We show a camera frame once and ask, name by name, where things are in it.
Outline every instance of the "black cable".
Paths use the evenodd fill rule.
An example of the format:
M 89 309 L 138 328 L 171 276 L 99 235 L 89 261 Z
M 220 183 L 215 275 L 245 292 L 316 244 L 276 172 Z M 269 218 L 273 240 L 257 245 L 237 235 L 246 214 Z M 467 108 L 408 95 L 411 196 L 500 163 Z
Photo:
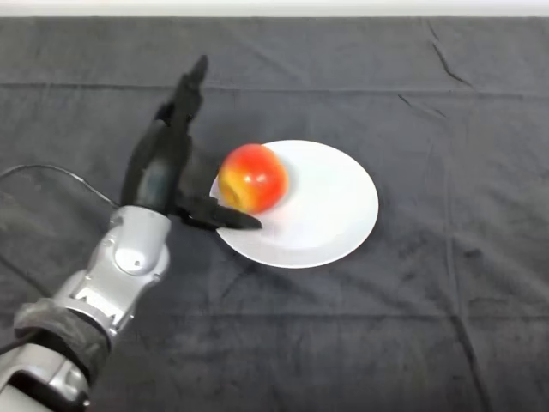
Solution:
M 105 195 L 103 192 L 95 189 L 92 185 L 90 185 L 83 177 L 79 176 L 78 174 L 71 172 L 70 170 L 67 170 L 63 167 L 55 166 L 55 165 L 47 165 L 47 164 L 26 164 L 26 165 L 17 165 L 10 167 L 3 172 L 0 173 L 0 180 L 5 179 L 12 174 L 22 172 L 27 169 L 48 169 L 53 170 L 55 172 L 64 173 L 71 178 L 78 181 L 80 184 L 82 184 L 86 189 L 91 191 L 94 195 L 99 197 L 101 200 L 109 203 L 111 207 L 114 209 L 118 208 L 118 204 L 114 202 L 112 199 L 110 199 L 107 195 Z M 16 273 L 21 279 L 23 279 L 25 282 L 27 282 L 30 286 L 38 290 L 43 296 L 50 297 L 51 293 L 43 287 L 39 282 L 37 282 L 33 276 L 29 275 L 26 271 L 20 270 L 17 268 L 14 264 L 12 264 L 8 259 L 6 259 L 4 256 L 0 255 L 0 264 L 3 264 L 8 269 L 12 270 L 14 273 Z
M 104 194 L 101 191 L 98 191 L 95 189 L 92 185 L 90 185 L 83 177 L 79 176 L 78 174 L 71 172 L 70 170 L 67 170 L 60 166 L 55 165 L 46 165 L 46 164 L 30 164 L 30 165 L 17 165 L 10 167 L 9 169 L 4 170 L 0 173 L 0 180 L 7 178 L 8 176 L 20 172 L 25 169 L 49 169 L 49 170 L 55 170 L 56 172 L 64 173 L 71 178 L 75 179 L 76 181 L 80 182 L 86 189 L 91 191 L 94 195 L 99 197 L 101 200 L 104 200 L 105 202 L 109 203 L 114 209 L 118 208 L 118 204 L 114 202 L 112 199 L 110 199 L 106 194 Z

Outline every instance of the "robotic hand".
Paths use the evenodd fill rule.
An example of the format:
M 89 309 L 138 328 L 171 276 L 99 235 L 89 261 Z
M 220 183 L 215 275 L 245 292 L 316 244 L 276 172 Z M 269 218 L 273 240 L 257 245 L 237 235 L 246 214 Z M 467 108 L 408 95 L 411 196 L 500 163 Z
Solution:
M 202 57 L 183 75 L 134 149 L 120 208 L 88 267 L 52 299 L 27 304 L 15 315 L 19 340 L 0 354 L 0 411 L 76 412 L 90 405 L 90 388 L 134 317 L 137 301 L 168 269 L 168 215 L 208 229 L 261 227 L 211 197 L 178 193 L 207 67 Z

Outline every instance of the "robotic arm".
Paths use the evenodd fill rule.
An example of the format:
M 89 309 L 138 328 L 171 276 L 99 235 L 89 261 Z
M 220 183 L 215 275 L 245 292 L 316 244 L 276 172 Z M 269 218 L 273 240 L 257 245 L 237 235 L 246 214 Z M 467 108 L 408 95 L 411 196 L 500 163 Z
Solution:
M 120 208 L 88 267 L 53 298 L 25 305 L 15 315 L 19 341 L 0 354 L 0 411 L 78 412 L 90 405 L 90 388 L 134 317 L 137 301 L 168 269 L 169 215 L 208 229 L 261 227 L 213 198 L 178 193 L 207 67 L 202 57 L 183 75 L 134 149 Z

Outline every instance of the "white wall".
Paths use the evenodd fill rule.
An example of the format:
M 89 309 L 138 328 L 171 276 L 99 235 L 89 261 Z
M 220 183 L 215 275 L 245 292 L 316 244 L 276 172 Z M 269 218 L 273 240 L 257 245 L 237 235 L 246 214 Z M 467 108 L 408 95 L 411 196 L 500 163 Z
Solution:
M 0 15 L 549 16 L 549 0 L 0 0 Z

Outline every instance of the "apple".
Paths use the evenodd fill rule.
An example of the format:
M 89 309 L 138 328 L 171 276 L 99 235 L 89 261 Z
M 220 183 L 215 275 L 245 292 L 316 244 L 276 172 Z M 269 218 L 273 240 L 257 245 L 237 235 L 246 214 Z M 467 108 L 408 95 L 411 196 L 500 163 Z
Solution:
M 255 214 L 272 208 L 284 197 L 288 176 L 270 148 L 245 144 L 233 150 L 221 164 L 218 185 L 230 207 Z

